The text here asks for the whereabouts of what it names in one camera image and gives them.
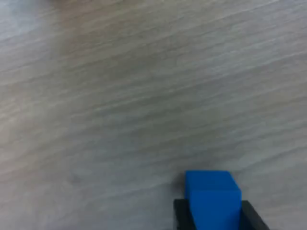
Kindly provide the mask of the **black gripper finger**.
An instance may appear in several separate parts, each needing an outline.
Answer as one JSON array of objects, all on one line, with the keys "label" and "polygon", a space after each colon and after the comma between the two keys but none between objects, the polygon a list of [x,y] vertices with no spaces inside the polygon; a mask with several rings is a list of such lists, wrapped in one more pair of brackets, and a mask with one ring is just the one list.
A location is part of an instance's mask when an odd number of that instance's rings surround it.
[{"label": "black gripper finger", "polygon": [[195,230],[189,203],[186,199],[175,199],[173,201],[174,230]]},{"label": "black gripper finger", "polygon": [[241,202],[239,229],[270,230],[252,204],[247,200]]}]

